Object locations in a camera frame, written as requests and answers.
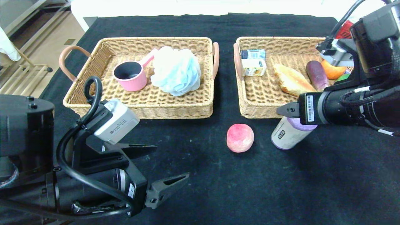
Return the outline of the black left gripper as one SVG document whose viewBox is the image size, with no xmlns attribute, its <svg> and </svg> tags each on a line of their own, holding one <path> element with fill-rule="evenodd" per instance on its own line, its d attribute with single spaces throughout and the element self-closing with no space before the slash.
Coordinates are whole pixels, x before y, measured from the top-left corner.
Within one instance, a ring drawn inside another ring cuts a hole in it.
<svg viewBox="0 0 400 225">
<path fill-rule="evenodd" d="M 160 179 L 150 184 L 132 162 L 133 159 L 149 155 L 158 147 L 151 144 L 103 144 L 102 150 L 95 150 L 83 144 L 81 152 L 81 172 L 88 178 L 107 185 L 130 198 L 130 202 L 120 201 L 120 206 L 130 208 L 132 217 L 146 208 L 156 209 L 168 198 L 187 184 L 190 173 Z"/>
</svg>

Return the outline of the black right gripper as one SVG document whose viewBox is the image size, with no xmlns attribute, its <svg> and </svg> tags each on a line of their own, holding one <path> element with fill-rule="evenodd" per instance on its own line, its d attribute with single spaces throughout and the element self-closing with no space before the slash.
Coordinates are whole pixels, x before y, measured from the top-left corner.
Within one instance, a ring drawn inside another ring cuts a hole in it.
<svg viewBox="0 0 400 225">
<path fill-rule="evenodd" d="M 300 118 L 302 124 L 335 124 L 344 122 L 344 107 L 339 99 L 344 90 L 308 92 L 301 94 L 297 102 L 290 102 L 276 109 L 278 115 Z"/>
</svg>

